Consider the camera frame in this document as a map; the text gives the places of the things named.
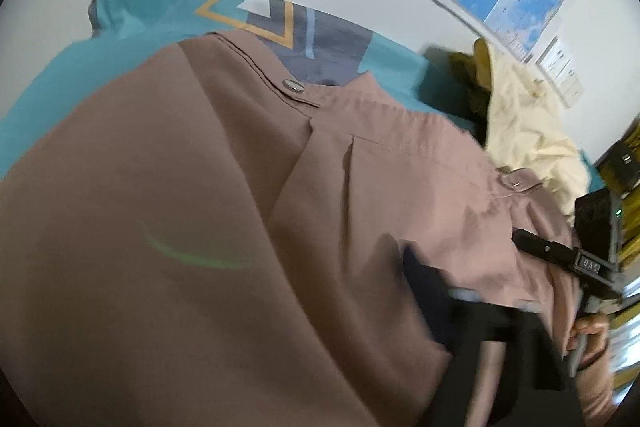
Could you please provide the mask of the person's right hand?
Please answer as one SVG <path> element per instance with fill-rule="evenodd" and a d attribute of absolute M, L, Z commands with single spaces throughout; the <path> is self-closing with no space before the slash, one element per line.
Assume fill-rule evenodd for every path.
<path fill-rule="evenodd" d="M 574 358 L 576 371 L 597 361 L 608 347 L 610 320 L 605 314 L 578 317 L 570 330 L 567 353 Z"/>

